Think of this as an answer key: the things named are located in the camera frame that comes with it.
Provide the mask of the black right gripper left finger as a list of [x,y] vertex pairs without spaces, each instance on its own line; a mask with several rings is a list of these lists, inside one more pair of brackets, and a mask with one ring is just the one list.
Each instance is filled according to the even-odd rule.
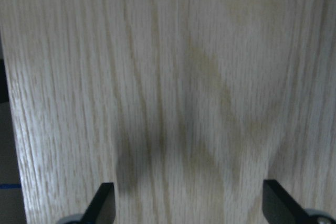
[[79,223],[114,223],[115,203],[114,183],[102,183]]

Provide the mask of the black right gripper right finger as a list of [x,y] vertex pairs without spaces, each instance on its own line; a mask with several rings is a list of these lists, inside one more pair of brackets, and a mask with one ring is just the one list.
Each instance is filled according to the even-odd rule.
[[315,223],[276,180],[265,179],[262,186],[262,212],[268,223]]

